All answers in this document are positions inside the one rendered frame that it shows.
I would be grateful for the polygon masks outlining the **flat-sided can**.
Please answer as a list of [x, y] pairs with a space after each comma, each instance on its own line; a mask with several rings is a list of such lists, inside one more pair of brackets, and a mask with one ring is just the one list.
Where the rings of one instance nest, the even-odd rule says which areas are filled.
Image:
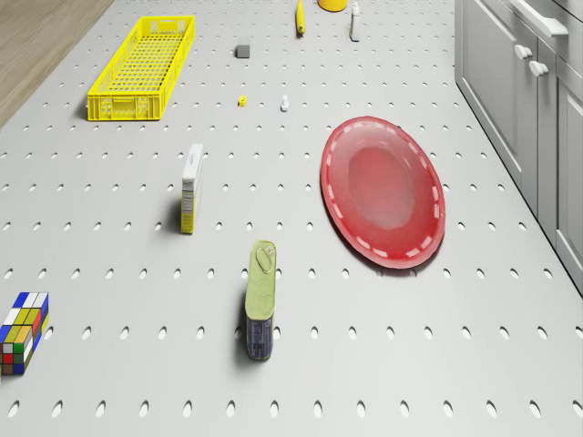
[[245, 295], [247, 351], [254, 360], [271, 356], [275, 307], [276, 248], [268, 240], [257, 240], [251, 247]]

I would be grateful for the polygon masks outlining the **red plate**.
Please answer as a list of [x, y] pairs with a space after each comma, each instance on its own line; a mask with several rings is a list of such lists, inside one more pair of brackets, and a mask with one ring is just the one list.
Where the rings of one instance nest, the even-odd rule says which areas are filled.
[[322, 152], [325, 206], [345, 240], [370, 261], [410, 269], [445, 234], [445, 196], [429, 157], [403, 129], [378, 117], [339, 125]]

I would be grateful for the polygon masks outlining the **white and yellow box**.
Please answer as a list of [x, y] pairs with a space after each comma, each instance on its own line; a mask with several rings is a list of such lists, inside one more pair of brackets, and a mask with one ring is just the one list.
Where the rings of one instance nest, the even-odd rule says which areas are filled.
[[203, 145], [193, 144], [187, 155], [182, 174], [180, 202], [180, 231], [192, 234], [201, 187]]

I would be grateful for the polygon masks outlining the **yellow basket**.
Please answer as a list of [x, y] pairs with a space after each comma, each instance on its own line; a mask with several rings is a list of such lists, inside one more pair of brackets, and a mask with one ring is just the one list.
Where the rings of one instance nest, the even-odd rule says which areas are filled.
[[194, 35], [193, 15], [140, 17], [87, 92], [87, 118], [161, 119]]

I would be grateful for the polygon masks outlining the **white cabinet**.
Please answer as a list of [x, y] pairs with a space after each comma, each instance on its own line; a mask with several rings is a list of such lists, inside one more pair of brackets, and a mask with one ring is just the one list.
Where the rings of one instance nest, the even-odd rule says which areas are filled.
[[455, 0], [455, 80], [583, 296], [583, 0]]

